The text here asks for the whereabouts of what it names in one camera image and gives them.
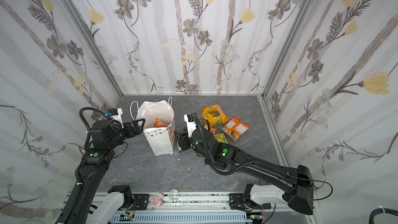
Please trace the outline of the white cartoon paper bag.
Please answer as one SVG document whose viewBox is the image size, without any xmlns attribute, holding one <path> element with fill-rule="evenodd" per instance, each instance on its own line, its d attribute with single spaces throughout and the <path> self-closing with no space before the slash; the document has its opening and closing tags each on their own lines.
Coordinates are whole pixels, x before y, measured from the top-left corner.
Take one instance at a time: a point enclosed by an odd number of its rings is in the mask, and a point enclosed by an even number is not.
<svg viewBox="0 0 398 224">
<path fill-rule="evenodd" d="M 130 115 L 134 120 L 145 119 L 143 134 L 155 156 L 171 154 L 175 143 L 175 113 L 173 99 L 130 104 Z"/>
</svg>

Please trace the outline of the purple snack pack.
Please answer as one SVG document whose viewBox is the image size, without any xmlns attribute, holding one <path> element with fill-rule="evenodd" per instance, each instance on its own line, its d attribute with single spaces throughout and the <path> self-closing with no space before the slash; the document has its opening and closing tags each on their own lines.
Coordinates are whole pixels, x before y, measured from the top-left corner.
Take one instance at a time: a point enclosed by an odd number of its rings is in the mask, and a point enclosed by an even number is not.
<svg viewBox="0 0 398 224">
<path fill-rule="evenodd" d="M 183 152 L 183 150 L 182 150 L 182 145 L 183 145 L 182 134 L 179 132 L 175 132 L 175 137 L 176 137 L 176 142 L 177 142 L 179 152 Z"/>
</svg>

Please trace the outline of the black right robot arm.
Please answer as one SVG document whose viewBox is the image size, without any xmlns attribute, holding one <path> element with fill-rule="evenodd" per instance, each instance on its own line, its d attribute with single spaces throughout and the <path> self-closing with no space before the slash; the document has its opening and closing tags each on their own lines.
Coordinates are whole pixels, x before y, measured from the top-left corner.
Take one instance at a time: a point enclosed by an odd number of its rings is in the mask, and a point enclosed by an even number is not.
<svg viewBox="0 0 398 224">
<path fill-rule="evenodd" d="M 236 146 L 218 142 L 195 113 L 184 115 L 184 121 L 186 128 L 178 138 L 181 150 L 192 149 L 219 175 L 244 173 L 277 188 L 272 193 L 263 186 L 248 184 L 244 193 L 247 201 L 257 205 L 286 204 L 300 214 L 313 215 L 314 202 L 317 201 L 314 197 L 316 180 L 308 167 L 281 166 L 252 156 Z"/>
</svg>

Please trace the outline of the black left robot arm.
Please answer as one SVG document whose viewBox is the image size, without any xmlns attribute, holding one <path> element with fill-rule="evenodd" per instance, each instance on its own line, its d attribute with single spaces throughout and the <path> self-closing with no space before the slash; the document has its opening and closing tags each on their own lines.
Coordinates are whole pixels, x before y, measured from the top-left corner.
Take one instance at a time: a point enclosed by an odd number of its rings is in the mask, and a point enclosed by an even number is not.
<svg viewBox="0 0 398 224">
<path fill-rule="evenodd" d="M 115 148 L 126 139 L 143 133 L 144 118 L 123 123 L 122 110 L 112 108 L 104 113 L 83 107 L 79 117 L 87 129 L 84 155 L 75 170 L 76 183 L 57 224 L 84 224 L 98 186 L 115 157 Z"/>
</svg>

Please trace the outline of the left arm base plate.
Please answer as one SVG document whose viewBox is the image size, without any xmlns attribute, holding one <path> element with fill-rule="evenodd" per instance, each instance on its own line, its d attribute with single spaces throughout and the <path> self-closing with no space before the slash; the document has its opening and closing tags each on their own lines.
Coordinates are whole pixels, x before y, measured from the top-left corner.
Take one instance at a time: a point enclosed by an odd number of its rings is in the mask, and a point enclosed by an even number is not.
<svg viewBox="0 0 398 224">
<path fill-rule="evenodd" d="M 125 211 L 145 211 L 148 207 L 148 203 L 149 194 L 132 194 L 124 197 L 124 203 L 121 208 Z"/>
</svg>

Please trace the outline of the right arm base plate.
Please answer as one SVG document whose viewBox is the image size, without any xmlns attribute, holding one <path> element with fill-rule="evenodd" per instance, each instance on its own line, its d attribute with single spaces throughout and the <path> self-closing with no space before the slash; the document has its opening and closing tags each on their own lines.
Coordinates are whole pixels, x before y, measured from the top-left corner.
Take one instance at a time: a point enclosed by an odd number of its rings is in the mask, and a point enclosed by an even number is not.
<svg viewBox="0 0 398 224">
<path fill-rule="evenodd" d="M 272 208 L 270 203 L 264 203 L 260 205 L 251 200 L 249 196 L 245 196 L 243 193 L 230 193 L 229 206 L 230 209 L 245 212 L 260 212 L 262 210 L 268 210 Z"/>
</svg>

